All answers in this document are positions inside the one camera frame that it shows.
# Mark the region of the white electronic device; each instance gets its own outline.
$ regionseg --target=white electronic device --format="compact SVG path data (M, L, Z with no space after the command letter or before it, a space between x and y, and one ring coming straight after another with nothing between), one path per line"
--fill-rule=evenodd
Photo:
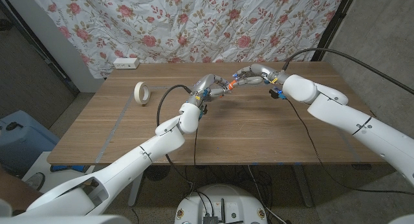
M113 64L115 69L136 69L140 62L138 58L117 58Z

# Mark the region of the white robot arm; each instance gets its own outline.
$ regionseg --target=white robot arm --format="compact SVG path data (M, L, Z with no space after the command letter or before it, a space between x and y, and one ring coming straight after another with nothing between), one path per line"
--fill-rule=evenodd
M242 68L234 77L236 80L230 83L231 88L262 81L283 84L282 91L285 95L309 104L308 112L311 115L351 134L397 169L414 186L414 140L347 106L348 98L341 92L260 64Z
M210 89L214 83L222 88ZM180 108L180 115L159 125L155 136L106 168L89 175L67 181L43 194L27 211L27 216L94 216L102 214L112 200L153 161L184 144L185 133L198 128L204 101L229 93L227 80L208 74L191 89L190 97ZM85 191L84 185L94 185Z

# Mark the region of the floral curtain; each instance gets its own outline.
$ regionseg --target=floral curtain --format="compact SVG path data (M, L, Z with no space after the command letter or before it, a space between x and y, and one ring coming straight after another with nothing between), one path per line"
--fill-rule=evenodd
M341 0L35 0L95 78L141 63L274 62L315 47ZM298 56L309 60L312 52Z

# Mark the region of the black wire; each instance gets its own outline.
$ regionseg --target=black wire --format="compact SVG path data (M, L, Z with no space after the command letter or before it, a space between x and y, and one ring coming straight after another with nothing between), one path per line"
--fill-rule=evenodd
M198 132L199 132L199 129L197 128L197 130L195 130L195 141L194 141L194 166L195 166L195 147L197 145L197 133Z
M206 209L206 214L208 214L208 212L207 212L207 206L206 206L206 203L204 202L204 200L202 199L202 197L200 196L200 192L199 191L195 191L198 195L199 195L199 197L200 197L200 199L201 199L201 201L202 201L202 204L204 205L204 208Z
M358 59L356 59L356 58L354 58L354 57L352 57L352 56L350 56L348 54L345 54L343 52L338 52L337 50L332 50L332 49L310 48L310 49L303 49L303 50L300 50L298 52L295 52L291 57L289 57L289 58L287 58L285 60L286 63L283 65L282 70L286 71L286 69L287 69L290 61L293 60L293 58L295 56L297 56L297 55L299 55L301 53L304 53L304 52L308 52L308 51L325 51L325 52L331 52L331 53L334 53L334 54L343 56L344 58L347 58L348 60L351 60L351 61L357 63L358 65L361 65L361 66L365 67L366 69L369 69L371 72L376 73L377 75L385 78L386 80L394 83L395 85L403 88L404 90L406 90L406 91L410 92L412 95L414 95L414 90L413 89L411 89L408 86L402 84L401 82L395 80L394 78L392 78L392 77L390 77L390 76L388 76L388 75L386 75L386 74L378 71L377 69L373 68L372 66L367 65L366 63L361 62L360 60L358 60Z
M185 85L174 85L174 86L172 86L172 87L170 87L166 92L165 92L165 94L162 96L162 98L161 98L161 101L160 101L160 104L158 105L158 109L157 109L157 126L159 126L160 125L160 112L161 112L161 107L162 107L162 103L163 103L163 101L164 101L164 99L167 97L167 95L168 95L168 93L170 92L170 91L172 91L172 90L174 90L175 88L178 88L178 87L182 87L182 88L184 88L188 93L191 93L191 90L188 88L188 87L186 87ZM187 181L187 183L188 183L188 185L190 186L190 192L191 192L191 189L193 188L193 186L194 186L194 183L193 182L191 182L191 181L189 181L186 177L184 177L181 173L180 173L180 171L177 169L177 167L175 167L175 165L174 165L174 163L171 161L171 159L169 158L169 156L168 156L168 154L166 154L166 157L167 157L167 160L168 160L168 162L169 162L169 164L174 168L174 170L185 180L185 181Z
M184 175L186 176L186 179L188 179L188 176L187 176L187 165L184 166Z
M350 186L347 186L347 185L343 185L342 183L340 183L339 181L337 181L329 172L328 172L328 170L326 169L326 167L325 167L325 165L322 163L322 160L321 160L321 158L320 158L320 156L319 156L319 153L318 153L318 151L316 150L316 147L315 147L315 143L313 142L313 140L312 140L312 137L310 136L310 134L309 134L309 130L308 130L308 127L306 126L306 124L304 123L304 121L302 120L302 118L300 118L300 116L299 116L299 114L298 114L298 112L296 111L296 108L293 106L293 104L292 104L292 102L289 100L289 99L286 99L289 103L290 103L290 105L293 107L293 110L295 111L295 113L296 113L296 115L298 116L298 118L300 119L300 121L302 122L302 124L303 124L303 126L305 126L305 129L306 129L306 133L307 133L307 135L308 135L308 137L309 137L309 140L310 140L310 142L312 143L312 146L313 146L313 149L314 149L314 151L315 151L315 154L316 154L316 156L317 156L317 158L318 158L318 160L319 160L319 163L321 164L321 166L322 166L322 168L323 168L323 170L325 170L325 172L326 172L326 174L328 174L328 176L333 180L333 181L335 181L336 183L338 183L339 185L341 185L342 187L344 187L344 188L348 188L348 189L351 189L351 190L355 190L355 191L359 191L359 192L378 192L378 193L398 193L398 194L408 194L408 195L414 195L414 192L406 192L406 191L398 191L398 190L366 190L366 189L359 189L359 188L353 188L353 187L350 187Z
M203 194L202 192L197 191L197 189L195 191L197 193L199 193L199 195L202 194L203 196L207 197L208 201L210 202L210 205L212 206L212 217L214 217L214 208L213 208L212 200L210 200L210 198L206 194Z
M208 169L210 170L211 174L214 175L214 177L216 178L217 181L225 181L223 178L218 176L211 167L208 166ZM237 170L237 166L234 167L235 177L232 181L232 184L235 185L235 186L240 186L240 184L242 182L245 182L245 181L250 181L250 182L254 183L254 180L252 179L252 176L246 171L246 168L244 166L241 166L241 169L242 170ZM259 171L258 173L259 173L259 176L255 176L256 184L259 186L260 194L263 194L263 196L262 196L263 202L260 201L260 203L264 207L272 207L273 206L272 177L264 171ZM223 171L223 170L222 170L221 174L223 174L224 176L227 176L225 171ZM272 220L271 220L272 217L271 217L270 213L267 210L265 212L267 213L267 217L270 217L270 218L267 219L268 223L272 224Z
M135 217L136 217L136 224L140 223L140 219L138 218L138 214L135 212L135 210L133 208L131 208L132 212L134 212Z

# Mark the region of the white wall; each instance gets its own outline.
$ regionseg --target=white wall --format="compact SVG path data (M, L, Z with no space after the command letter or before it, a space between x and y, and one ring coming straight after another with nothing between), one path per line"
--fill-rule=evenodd
M104 79L95 79L79 52L34 0L9 0L80 92L96 92Z

